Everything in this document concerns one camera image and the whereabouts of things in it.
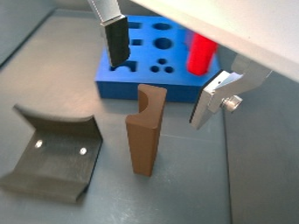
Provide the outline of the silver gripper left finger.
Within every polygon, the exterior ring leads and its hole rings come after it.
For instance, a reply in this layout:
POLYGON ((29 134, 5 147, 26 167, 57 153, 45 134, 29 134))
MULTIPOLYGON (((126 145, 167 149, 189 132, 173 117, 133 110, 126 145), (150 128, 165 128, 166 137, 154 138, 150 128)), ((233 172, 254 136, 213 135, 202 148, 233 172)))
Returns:
POLYGON ((130 57, 127 16, 121 12, 118 0, 89 0, 89 4, 99 19, 110 65, 117 67, 130 57))

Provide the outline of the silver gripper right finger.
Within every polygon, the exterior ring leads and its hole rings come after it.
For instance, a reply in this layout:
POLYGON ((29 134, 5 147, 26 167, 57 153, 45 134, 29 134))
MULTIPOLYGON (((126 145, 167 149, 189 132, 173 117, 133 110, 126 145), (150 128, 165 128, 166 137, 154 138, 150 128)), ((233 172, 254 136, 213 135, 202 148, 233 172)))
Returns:
POLYGON ((273 73, 270 68, 242 55, 237 56, 232 70, 232 73, 220 70, 201 89, 190 119, 190 124, 197 129, 222 108, 233 112, 244 101, 240 94, 258 88, 273 73))

